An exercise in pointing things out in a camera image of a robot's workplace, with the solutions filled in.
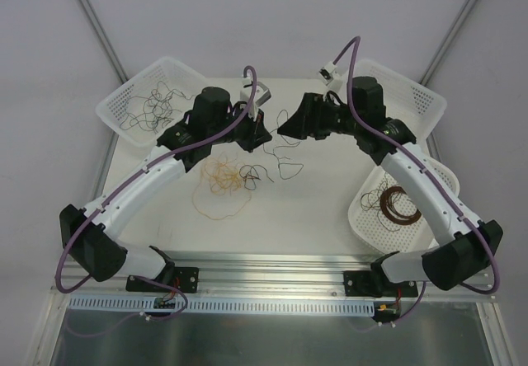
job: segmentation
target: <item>white cable tray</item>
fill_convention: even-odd
[[[170,312],[154,308],[158,296],[74,294],[70,310],[118,312]],[[321,315],[334,317],[372,317],[374,304],[362,300],[284,300],[262,298],[189,298],[185,313]],[[183,300],[176,300],[176,309]]]

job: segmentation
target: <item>white connector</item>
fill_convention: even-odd
[[[145,321],[150,321],[150,315],[146,314],[145,311],[140,311],[139,312],[139,316],[140,317],[145,317]]]
[[[250,77],[242,78],[242,89],[240,90],[240,101],[248,102],[251,95],[252,79]],[[253,120],[257,120],[258,109],[271,98],[270,89],[262,82],[257,82],[257,92],[255,100],[247,115]]]
[[[343,85],[342,76],[337,71],[336,65],[330,61],[319,70],[319,78],[327,86],[327,92],[339,93]]]

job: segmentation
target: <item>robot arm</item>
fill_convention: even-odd
[[[120,241],[123,229],[152,196],[208,157],[213,144],[237,142],[243,150],[252,152],[269,142],[271,135],[264,127],[264,114],[258,106],[270,96],[267,87],[258,82],[252,92],[244,89],[241,101],[232,106],[227,91],[205,88],[195,98],[193,109],[186,112],[182,121],[163,132],[158,144],[132,174],[83,209],[72,205],[63,209],[59,218],[64,247],[81,225],[85,225],[74,239],[69,254],[96,281],[114,275],[140,275],[160,284],[172,284],[174,263],[153,246],[134,246]],[[238,124],[231,131],[213,143],[186,148],[220,133],[237,120]]]
[[[331,133],[354,136],[360,149],[403,187],[440,244],[432,250],[381,257],[372,264],[370,276],[363,274],[354,280],[354,289],[380,297],[386,287],[403,281],[431,281],[444,290],[462,284],[490,264],[467,222],[479,231],[493,254],[502,238],[501,227],[495,221],[484,223],[465,206],[427,163],[409,128],[400,120],[386,117],[383,89],[375,78],[355,77],[353,84],[354,106],[364,123],[403,145],[414,158],[365,129],[333,91],[326,96],[304,94],[299,109],[278,129],[278,134],[297,139],[325,139]],[[440,189],[431,176],[441,184]],[[455,208],[462,211],[462,218]]]

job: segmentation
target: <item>metal frame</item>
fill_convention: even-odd
[[[473,12],[479,0],[466,0],[457,17],[447,31],[441,45],[435,52],[421,84],[427,85],[440,67],[456,36]],[[128,80],[125,70],[109,41],[104,28],[95,13],[90,0],[78,0],[96,37],[104,49],[116,76],[124,83]],[[113,134],[106,156],[98,172],[97,183],[92,198],[102,193],[115,151],[117,136]],[[434,134],[427,140],[431,155],[441,160]],[[180,265],[200,268],[200,287],[196,296],[218,298],[304,298],[313,300],[339,299],[344,297],[342,272],[344,270],[368,269],[376,256],[288,256],[288,255],[234,255],[197,252],[168,252]],[[85,275],[76,263],[67,263],[64,269],[64,283],[69,286]],[[489,286],[488,274],[473,277],[470,283]],[[114,278],[104,283],[88,281],[80,293],[119,293],[124,291],[125,278]],[[484,297],[463,288],[449,293],[429,287],[425,300],[429,302],[471,302],[477,303],[483,329],[493,362],[497,365],[517,365],[513,351],[503,328],[502,319],[494,296]],[[33,364],[48,364],[54,344],[59,336],[59,328],[64,317],[69,296],[52,293],[47,317],[40,341],[32,350]]]
[[[156,307],[160,295],[126,296],[123,294],[72,294],[68,309],[114,312],[167,312]],[[238,314],[238,315],[324,315],[333,317],[373,317],[374,301],[349,298],[326,301],[304,298],[199,298],[188,296],[186,313]],[[185,302],[180,297],[170,301],[174,309],[181,309]]]

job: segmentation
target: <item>black wire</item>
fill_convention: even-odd
[[[288,111],[286,109],[283,109],[279,112],[279,114],[277,115],[277,118],[276,118],[276,125],[277,127],[275,129],[273,129],[272,131],[270,131],[270,134],[273,134],[274,132],[276,132],[280,125],[279,125],[279,118],[281,117],[282,113],[286,113],[286,121],[288,121],[289,119],[289,115],[288,115]],[[286,139],[283,135],[279,134],[279,136],[282,138],[282,140],[284,142],[286,142],[287,144],[286,145],[279,145],[279,146],[275,146],[271,152],[268,152],[266,150],[266,147],[264,145],[262,145],[262,151],[265,153],[265,154],[269,154],[270,156],[273,156],[277,159],[277,168],[279,169],[279,176],[280,178],[283,180],[283,181],[287,181],[289,179],[292,179],[294,177],[296,177],[304,168],[304,164],[303,163],[300,163],[300,162],[282,162],[281,160],[291,160],[289,157],[286,157],[286,156],[277,156],[275,150],[277,149],[280,149],[280,148],[297,148],[299,145],[300,145],[300,141],[296,141],[296,142],[290,142],[288,141],[288,139]],[[291,167],[299,167],[299,170],[292,176],[287,176],[287,177],[284,177],[282,175],[282,167],[283,166],[291,166]]]
[[[247,172],[245,174],[242,173],[242,171],[248,168]],[[238,170],[238,174],[242,177],[244,181],[244,188],[248,190],[255,190],[257,188],[256,181],[261,181],[261,177],[258,174],[258,169],[261,168],[266,173],[267,179],[269,179],[271,182],[275,182],[270,178],[268,175],[267,169],[264,166],[261,166],[260,164],[255,164],[254,166],[246,164],[245,166],[241,166],[240,170]]]
[[[167,88],[167,93],[163,96],[160,91],[160,86],[164,85]],[[130,101],[134,98],[144,100],[142,111],[139,115],[135,115],[129,111],[125,112],[125,120],[120,124],[120,128],[126,130],[132,129],[135,126],[139,126],[143,131],[158,132],[158,126],[162,129],[167,127],[174,119],[172,114],[174,112],[182,112],[179,109],[173,108],[171,105],[171,99],[174,97],[180,97],[185,100],[191,100],[193,96],[186,96],[185,93],[176,88],[169,88],[164,81],[159,81],[150,92],[150,97],[144,96],[132,96],[127,101],[127,107],[130,106]]]
[[[328,98],[330,101],[334,102],[334,103],[335,103],[335,101],[337,101],[337,103],[339,103],[339,105],[346,105],[346,104],[341,100],[341,98],[339,97],[339,95],[338,95],[336,92],[334,92],[334,91],[329,91],[329,92],[327,92],[327,98]]]

